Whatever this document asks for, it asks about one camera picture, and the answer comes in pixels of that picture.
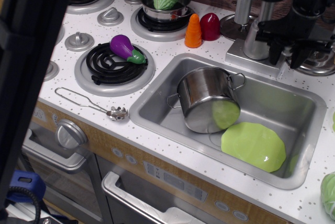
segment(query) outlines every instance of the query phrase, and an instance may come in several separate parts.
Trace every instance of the orange toy carrot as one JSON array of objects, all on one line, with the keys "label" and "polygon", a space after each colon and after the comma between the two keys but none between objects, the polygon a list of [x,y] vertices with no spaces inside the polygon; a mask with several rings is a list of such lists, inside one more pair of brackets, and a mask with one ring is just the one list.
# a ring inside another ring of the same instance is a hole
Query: orange toy carrot
[{"label": "orange toy carrot", "polygon": [[185,34],[185,45],[190,48],[197,48],[201,45],[201,27],[197,14],[191,15]]}]

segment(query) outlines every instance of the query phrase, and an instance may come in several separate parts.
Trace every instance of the stainless steel pot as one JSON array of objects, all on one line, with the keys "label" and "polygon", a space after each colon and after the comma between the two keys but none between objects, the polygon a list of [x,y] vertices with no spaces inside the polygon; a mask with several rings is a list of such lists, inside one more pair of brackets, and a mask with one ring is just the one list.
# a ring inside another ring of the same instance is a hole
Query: stainless steel pot
[{"label": "stainless steel pot", "polygon": [[192,12],[188,7],[191,0],[178,0],[172,10],[159,10],[153,6],[153,0],[141,0],[143,11],[146,16],[156,21],[173,21],[183,17],[190,16]]},{"label": "stainless steel pot", "polygon": [[[241,75],[243,83],[233,87],[233,77]],[[229,74],[217,67],[203,67],[187,73],[180,80],[177,93],[167,97],[171,108],[181,107],[185,123],[190,130],[199,133],[214,133],[227,129],[240,116],[234,90],[245,84],[242,73]],[[178,96],[181,106],[173,107],[169,99]]]}]

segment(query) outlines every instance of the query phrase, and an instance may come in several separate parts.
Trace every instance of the metal bowl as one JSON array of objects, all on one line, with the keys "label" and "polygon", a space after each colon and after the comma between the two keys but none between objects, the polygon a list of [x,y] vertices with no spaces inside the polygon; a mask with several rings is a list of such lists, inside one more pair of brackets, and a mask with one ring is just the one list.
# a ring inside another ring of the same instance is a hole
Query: metal bowl
[{"label": "metal bowl", "polygon": [[156,21],[173,21],[190,16],[192,12],[188,7],[191,0],[178,0],[172,10],[159,10],[153,6],[153,0],[141,0],[143,11],[147,17]]}]

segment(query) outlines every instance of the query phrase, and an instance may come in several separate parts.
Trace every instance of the stainless steel sink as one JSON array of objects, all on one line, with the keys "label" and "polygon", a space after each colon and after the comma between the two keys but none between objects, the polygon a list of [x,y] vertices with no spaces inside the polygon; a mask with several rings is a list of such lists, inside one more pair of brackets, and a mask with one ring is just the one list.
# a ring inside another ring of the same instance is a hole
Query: stainless steel sink
[{"label": "stainless steel sink", "polygon": [[268,173],[223,153],[220,148],[223,132],[195,133],[186,127],[182,110],[172,109],[167,105],[166,98],[176,93],[180,79],[202,66],[217,66],[229,73],[241,72],[194,54],[177,55],[129,109],[131,120],[275,187],[300,187],[306,178],[326,114],[327,107],[323,99],[312,92],[244,73],[247,82],[244,87],[236,90],[241,107],[241,115],[236,124],[260,123],[274,130],[285,143],[284,164],[279,170]]}]

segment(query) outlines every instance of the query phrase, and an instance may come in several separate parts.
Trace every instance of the oven door handle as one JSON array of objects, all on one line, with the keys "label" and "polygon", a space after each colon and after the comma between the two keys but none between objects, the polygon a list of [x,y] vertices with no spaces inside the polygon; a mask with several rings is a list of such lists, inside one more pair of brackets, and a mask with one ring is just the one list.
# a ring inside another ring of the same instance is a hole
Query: oven door handle
[{"label": "oven door handle", "polygon": [[179,208],[171,207],[166,212],[161,212],[149,204],[141,201],[133,195],[127,193],[121,188],[116,186],[120,176],[113,172],[108,172],[102,181],[103,191],[107,196],[110,196],[118,202],[126,205],[132,210],[136,211],[141,216],[151,220],[157,224],[205,224],[204,222],[196,219],[188,213]]},{"label": "oven door handle", "polygon": [[42,160],[59,170],[68,174],[75,174],[82,170],[86,164],[86,158],[78,153],[73,153],[69,158],[64,158],[49,149],[37,144],[29,139],[31,134],[27,133],[22,150],[39,160]]}]

